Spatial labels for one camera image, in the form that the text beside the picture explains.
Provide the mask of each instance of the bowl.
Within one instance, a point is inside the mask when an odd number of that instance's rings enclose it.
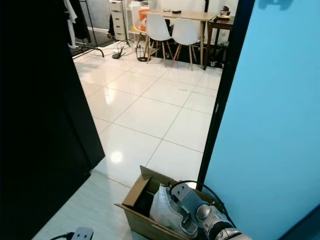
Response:
[[[221,11],[220,11],[220,15],[221,15],[221,16],[229,16],[229,15],[230,15],[230,11],[223,11],[223,10],[221,10]]]

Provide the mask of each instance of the white plastic bag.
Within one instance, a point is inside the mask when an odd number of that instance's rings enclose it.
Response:
[[[168,194],[164,186],[160,186],[156,192],[150,209],[150,218],[160,225],[175,232],[194,239],[198,234],[198,227],[194,223],[193,231],[189,232],[182,225],[183,216],[176,212],[170,205]]]

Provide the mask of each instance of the box flap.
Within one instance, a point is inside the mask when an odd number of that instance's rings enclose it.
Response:
[[[157,223],[156,221],[152,220],[151,218],[146,217],[146,216],[144,216],[144,215],[142,215],[142,214],[140,214],[140,213],[138,213],[138,212],[136,212],[136,211],[124,206],[124,205],[122,205],[122,204],[114,204],[114,205],[118,206],[119,208],[122,208],[125,211],[128,211],[128,212],[136,215],[137,217],[140,217],[140,218],[143,218],[143,219],[147,220],[148,222],[150,222],[152,224],[152,227],[157,228],[157,229],[159,229],[159,230],[161,230],[163,232],[166,232],[169,235],[175,236],[176,238],[181,239],[181,240],[190,240],[190,238],[188,238],[188,237],[186,237],[184,235],[181,235],[181,234],[179,234],[179,233],[177,233],[177,232],[175,232],[175,231],[173,231],[173,230],[171,230],[171,229],[169,229],[169,228],[167,228],[165,226],[162,226],[159,223]]]
[[[177,183],[176,180],[174,180],[173,178],[171,177],[168,177],[168,176],[165,176],[163,174],[160,174],[156,171],[153,171],[149,168],[146,168],[145,166],[141,166],[140,165],[140,170],[141,170],[141,175],[142,176],[150,176],[152,177],[153,180],[159,182],[159,183],[162,183],[162,184],[168,184],[170,183],[171,185]]]
[[[125,197],[125,199],[123,200],[122,204],[126,205],[126,206],[131,206],[133,207],[138,199],[138,197],[140,196],[140,194],[142,193],[142,191],[144,190],[145,186],[147,185],[147,183],[150,180],[150,176],[148,175],[141,175],[136,181],[135,184],[133,185],[133,187],[130,189],[129,193],[127,194],[127,196]]]

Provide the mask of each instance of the dining table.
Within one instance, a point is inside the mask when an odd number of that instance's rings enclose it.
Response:
[[[206,23],[213,20],[217,13],[212,12],[200,12],[200,11],[181,11],[181,13],[172,13],[170,10],[165,9],[151,9],[150,11],[144,13],[154,13],[161,14],[165,19],[190,19],[195,21],[200,21],[200,65],[203,67],[204,60],[204,39],[205,39],[205,27]]]

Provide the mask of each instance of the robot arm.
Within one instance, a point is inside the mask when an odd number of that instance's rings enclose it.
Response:
[[[171,190],[175,200],[190,214],[193,222],[204,229],[208,240],[252,240],[235,228],[214,205],[203,201],[187,184],[176,184]]]

